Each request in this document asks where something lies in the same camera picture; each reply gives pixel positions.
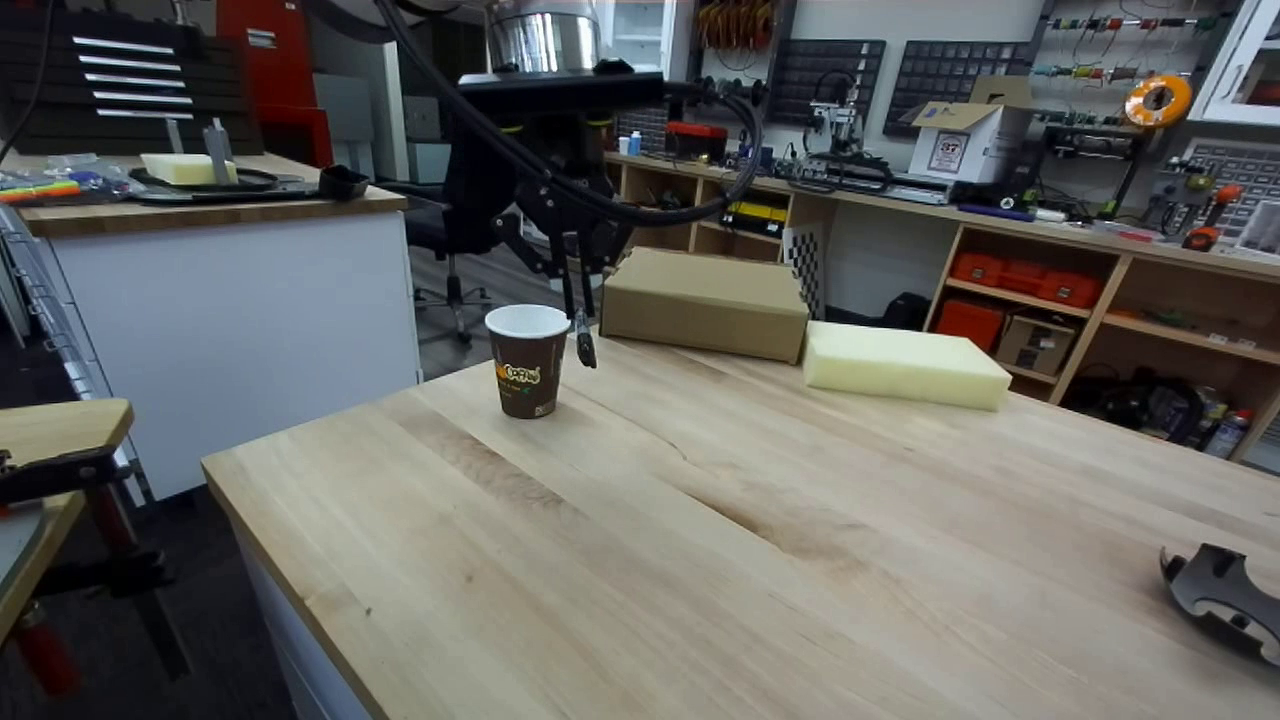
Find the white cabinet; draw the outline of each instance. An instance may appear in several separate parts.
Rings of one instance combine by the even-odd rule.
[[[1242,4],[1190,117],[1280,126],[1280,0]]]
[[[603,58],[621,58],[636,69],[662,70],[682,82],[689,67],[694,3],[687,0],[596,0]]]

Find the paper cup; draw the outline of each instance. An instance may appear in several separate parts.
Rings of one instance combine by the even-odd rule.
[[[502,411],[512,418],[550,415],[559,393],[570,322],[547,305],[508,305],[484,318],[493,345]]]

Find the label on box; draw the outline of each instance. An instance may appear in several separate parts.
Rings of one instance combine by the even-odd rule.
[[[929,155],[929,169],[940,173],[959,173],[964,150],[969,146],[969,135],[964,132],[940,132],[933,141],[933,154]]]

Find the spray can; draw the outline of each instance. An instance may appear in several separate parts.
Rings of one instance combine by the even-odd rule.
[[[1204,446],[1204,454],[1213,457],[1228,457],[1236,445],[1244,439],[1244,433],[1249,429],[1249,420],[1253,419],[1252,410],[1235,410],[1228,413],[1226,418],[1217,425],[1217,432]]]

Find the cardboard box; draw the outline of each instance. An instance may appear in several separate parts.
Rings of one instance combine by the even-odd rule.
[[[1073,328],[1011,315],[1005,337],[996,350],[996,360],[1046,375],[1056,375],[1074,340]]]
[[[1032,122],[1025,77],[974,79],[968,102],[929,102],[913,126],[920,128],[911,154],[913,176],[989,183],[1002,181],[1018,158]]]
[[[604,281],[600,334],[800,361],[809,306],[788,265],[636,247]]]

